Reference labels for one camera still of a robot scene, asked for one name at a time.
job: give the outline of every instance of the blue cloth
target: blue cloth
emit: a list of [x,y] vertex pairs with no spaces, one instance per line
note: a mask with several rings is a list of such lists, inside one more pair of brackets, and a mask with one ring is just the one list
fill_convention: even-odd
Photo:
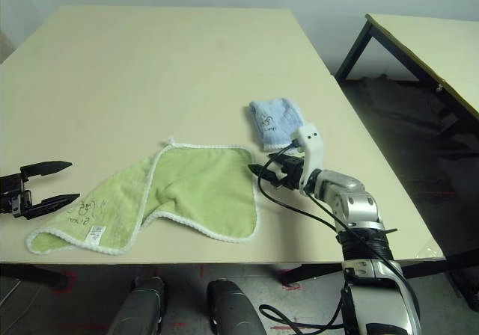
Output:
[[286,98],[253,101],[249,111],[265,151],[286,147],[291,143],[291,133],[305,124],[300,110]]

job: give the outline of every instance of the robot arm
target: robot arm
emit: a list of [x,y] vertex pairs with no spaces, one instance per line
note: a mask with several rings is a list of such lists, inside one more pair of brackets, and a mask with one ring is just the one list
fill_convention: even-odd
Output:
[[[286,176],[277,179],[273,172],[263,170],[262,177],[273,185],[313,195],[327,203],[341,222],[336,221],[335,227],[344,256],[346,286],[341,291],[341,312],[345,333],[420,335],[412,294],[397,275],[402,271],[388,246],[391,231],[385,230],[376,201],[357,179],[320,169],[323,144],[318,135],[311,124],[300,127],[291,138],[304,158],[280,155],[275,160],[283,165]],[[257,175],[260,168],[250,166]],[[377,254],[394,266],[397,274]]]

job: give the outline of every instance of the white table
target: white table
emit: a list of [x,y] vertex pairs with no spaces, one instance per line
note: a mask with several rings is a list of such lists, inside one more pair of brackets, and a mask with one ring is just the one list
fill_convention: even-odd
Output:
[[[253,99],[290,97],[320,130],[325,166],[359,178],[387,228],[400,230],[389,236],[395,257],[414,259],[432,239],[288,10],[61,7],[1,71],[1,174],[48,160],[73,163],[31,178],[35,202],[87,194],[170,135],[183,143],[245,144],[264,162],[245,107]],[[326,216],[297,192],[277,196]],[[80,249],[34,255],[26,236],[55,214],[30,221],[3,214],[0,257],[37,264],[342,260],[327,227],[264,198],[260,210],[260,231],[245,244],[157,220],[120,256]]]

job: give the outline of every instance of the white bracket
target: white bracket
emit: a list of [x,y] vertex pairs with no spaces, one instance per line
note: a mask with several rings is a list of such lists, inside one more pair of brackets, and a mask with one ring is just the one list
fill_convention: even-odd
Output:
[[324,143],[320,132],[312,123],[299,127],[291,134],[292,140],[299,143],[299,152],[304,152],[305,163],[302,168],[302,175],[299,181],[299,193],[307,196],[304,191],[309,176],[315,169],[323,169]]

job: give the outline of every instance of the light green cloth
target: light green cloth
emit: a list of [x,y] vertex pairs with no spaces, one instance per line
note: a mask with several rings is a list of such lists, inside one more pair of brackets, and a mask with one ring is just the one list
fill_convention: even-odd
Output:
[[47,221],[28,236],[27,247],[38,254],[71,246],[121,254],[159,217],[214,239],[247,241],[257,229],[251,162],[242,147],[171,144]]

